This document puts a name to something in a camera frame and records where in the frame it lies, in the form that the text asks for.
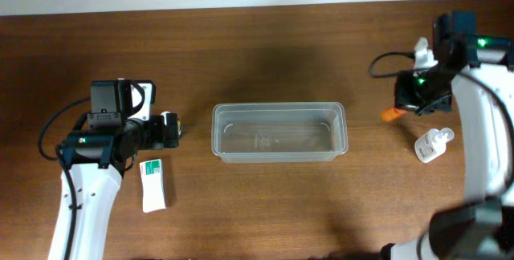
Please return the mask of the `dark brown bottle white cap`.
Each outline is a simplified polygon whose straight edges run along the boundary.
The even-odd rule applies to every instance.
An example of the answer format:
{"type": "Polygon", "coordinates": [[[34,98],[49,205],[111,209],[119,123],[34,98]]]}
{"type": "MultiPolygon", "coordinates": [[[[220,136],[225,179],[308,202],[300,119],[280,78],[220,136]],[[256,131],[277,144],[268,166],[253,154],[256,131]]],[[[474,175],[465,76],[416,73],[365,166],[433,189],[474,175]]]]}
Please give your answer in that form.
{"type": "Polygon", "coordinates": [[[176,127],[177,138],[180,139],[182,136],[183,127],[182,127],[181,121],[178,119],[177,114],[172,113],[172,112],[162,112],[161,116],[163,118],[165,126],[175,126],[176,127]]]}

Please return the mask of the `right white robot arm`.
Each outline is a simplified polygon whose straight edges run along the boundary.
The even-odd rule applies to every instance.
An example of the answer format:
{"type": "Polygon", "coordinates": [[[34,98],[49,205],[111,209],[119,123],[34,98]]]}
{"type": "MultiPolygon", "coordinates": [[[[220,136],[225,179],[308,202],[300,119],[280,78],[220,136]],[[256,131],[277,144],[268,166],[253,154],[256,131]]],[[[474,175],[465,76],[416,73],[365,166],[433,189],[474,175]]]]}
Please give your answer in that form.
{"type": "Polygon", "coordinates": [[[465,153],[464,200],[436,212],[426,232],[389,244],[382,259],[513,257],[513,41],[479,35],[475,14],[453,11],[419,39],[414,67],[394,73],[394,106],[418,116],[456,102],[465,153]]]}

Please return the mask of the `white plastic bottle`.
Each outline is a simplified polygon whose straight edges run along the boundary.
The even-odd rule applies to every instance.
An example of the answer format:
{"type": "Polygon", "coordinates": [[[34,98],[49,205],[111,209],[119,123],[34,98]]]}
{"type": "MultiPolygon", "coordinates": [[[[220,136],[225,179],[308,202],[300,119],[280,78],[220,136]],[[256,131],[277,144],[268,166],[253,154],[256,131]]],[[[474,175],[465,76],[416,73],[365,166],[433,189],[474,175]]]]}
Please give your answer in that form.
{"type": "Polygon", "coordinates": [[[445,153],[447,143],[453,140],[455,134],[450,128],[432,128],[414,143],[414,151],[418,159],[428,163],[445,153]]]}

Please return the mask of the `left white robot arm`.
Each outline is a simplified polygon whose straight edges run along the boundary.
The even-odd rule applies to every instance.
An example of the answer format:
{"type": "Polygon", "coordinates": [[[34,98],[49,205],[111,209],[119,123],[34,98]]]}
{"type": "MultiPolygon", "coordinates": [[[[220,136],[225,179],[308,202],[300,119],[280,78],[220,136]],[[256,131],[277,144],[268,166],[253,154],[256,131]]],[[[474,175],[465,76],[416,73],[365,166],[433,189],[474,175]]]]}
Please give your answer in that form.
{"type": "Polygon", "coordinates": [[[150,80],[92,82],[90,111],[55,147],[61,195],[50,259],[101,259],[116,195],[137,154],[179,145],[182,124],[175,113],[152,114],[155,96],[150,80]]]}

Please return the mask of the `orange tube white cap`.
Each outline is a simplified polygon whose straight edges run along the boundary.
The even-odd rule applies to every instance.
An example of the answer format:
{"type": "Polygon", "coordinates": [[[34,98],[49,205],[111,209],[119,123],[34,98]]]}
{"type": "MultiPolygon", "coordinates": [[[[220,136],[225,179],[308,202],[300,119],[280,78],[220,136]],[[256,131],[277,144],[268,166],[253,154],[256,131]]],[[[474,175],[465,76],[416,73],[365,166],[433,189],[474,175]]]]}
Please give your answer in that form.
{"type": "Polygon", "coordinates": [[[387,108],[382,111],[380,117],[383,121],[390,123],[401,118],[407,113],[407,111],[398,108],[387,108]]]}

